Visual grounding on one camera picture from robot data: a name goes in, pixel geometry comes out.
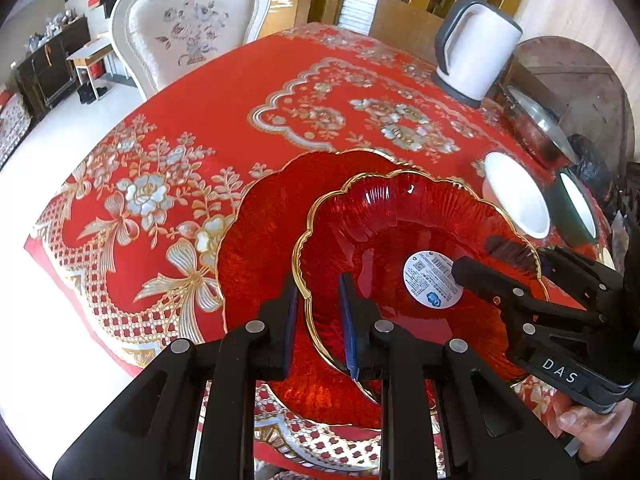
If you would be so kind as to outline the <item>person's right hand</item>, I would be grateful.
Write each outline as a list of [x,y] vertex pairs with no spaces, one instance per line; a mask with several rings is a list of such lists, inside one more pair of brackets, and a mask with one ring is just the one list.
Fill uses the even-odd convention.
[[572,406],[559,414],[559,428],[579,442],[577,455],[584,463],[600,460],[622,432],[634,412],[634,401],[625,399],[608,414],[598,414],[585,406]]

